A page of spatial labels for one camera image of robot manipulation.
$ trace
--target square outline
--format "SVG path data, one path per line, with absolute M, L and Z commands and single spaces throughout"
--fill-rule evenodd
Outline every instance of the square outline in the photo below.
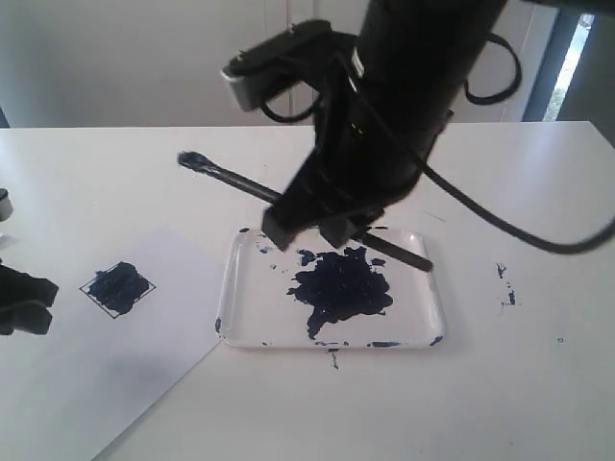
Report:
M 115 264 L 114 266 L 111 266 L 109 269 L 107 269 L 106 271 L 97 271 L 97 272 L 104 272 L 105 274 L 108 274 L 110 271 L 112 271 L 113 269 L 115 269 L 117 266 L 119 266 L 120 262 L 126 262 L 126 261 L 119 261 L 117 264 Z M 141 275 L 139 273 L 139 271 L 137 270 L 136 273 L 142 277 L 145 281 L 147 281 L 149 288 L 141 295 L 139 296 L 133 305 L 136 305 L 139 301 L 141 301 L 143 298 L 145 298 L 147 295 L 149 295 L 151 292 L 153 292 L 157 287 L 154 283 L 152 283 L 150 280 L 146 279 L 143 275 Z M 81 291 L 83 294 L 85 294 L 91 301 L 93 301 L 94 303 L 96 303 L 96 305 L 98 305 L 101 309 L 103 309 L 107 315 L 109 315 L 112 319 L 117 319 L 118 317 L 121 317 L 122 315 L 126 315 L 126 314 L 117 314 L 117 315 L 113 315 L 109 312 L 108 309 L 106 309 L 102 304 L 100 304 L 98 302 L 98 300 L 96 300 L 94 297 L 92 297 L 89 293 L 87 293 L 85 291 L 85 288 L 87 288 L 89 285 L 91 285 L 96 279 L 98 279 L 98 275 L 96 277 L 94 277 L 92 280 L 90 280 L 89 282 L 87 282 L 86 284 L 82 285 L 79 287 L 79 291 Z

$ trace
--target white paper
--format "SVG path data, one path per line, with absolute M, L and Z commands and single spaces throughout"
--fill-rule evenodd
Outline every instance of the white paper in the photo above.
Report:
M 119 261 L 156 289 L 113 319 L 79 287 Z M 61 285 L 46 336 L 0 338 L 2 459 L 91 460 L 219 341 L 224 267 L 169 230 L 88 266 Z

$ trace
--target white tray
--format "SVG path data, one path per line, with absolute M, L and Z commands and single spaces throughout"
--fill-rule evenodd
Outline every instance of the white tray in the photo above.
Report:
M 408 230 L 373 229 L 372 233 L 427 256 L 421 238 Z M 364 248 L 352 242 L 347 248 L 359 247 Z M 310 339 L 308 319 L 314 307 L 297 301 L 288 292 L 300 285 L 295 275 L 314 271 L 322 257 L 302 266 L 299 250 L 315 255 L 344 253 L 333 249 L 317 230 L 303 232 L 285 253 L 276 249 L 260 230 L 243 230 L 237 235 L 227 263 L 215 325 L 227 344 L 243 348 L 422 349 L 434 346 L 444 337 L 432 274 L 367 249 L 366 261 L 384 261 L 383 266 L 370 266 L 389 284 L 386 295 L 392 298 L 392 304 L 380 314 L 358 314 L 334 324 L 325 323 Z

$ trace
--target paint palette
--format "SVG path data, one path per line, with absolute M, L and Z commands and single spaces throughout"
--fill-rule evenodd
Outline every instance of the paint palette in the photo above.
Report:
M 426 256 L 408 230 L 372 233 Z M 444 336 L 432 274 L 354 242 L 335 250 L 318 230 L 303 232 L 284 253 L 260 230 L 242 230 L 215 328 L 244 348 L 422 349 Z

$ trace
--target table surface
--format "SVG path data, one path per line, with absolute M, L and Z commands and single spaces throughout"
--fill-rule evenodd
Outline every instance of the table surface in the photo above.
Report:
M 224 261 L 264 204 L 177 167 L 177 153 L 281 190 L 311 142 L 309 127 L 2 131 L 0 184 L 15 208 L 2 257 L 62 286 L 80 261 L 167 226 Z M 430 163 L 552 239 L 613 214 L 615 151 L 589 123 L 453 124 Z M 424 236 L 442 343 L 338 352 L 338 370 L 322 351 L 221 344 L 99 459 L 612 459 L 615 244 L 541 253 L 425 178 L 381 223 Z M 517 303 L 503 307 L 511 289 Z

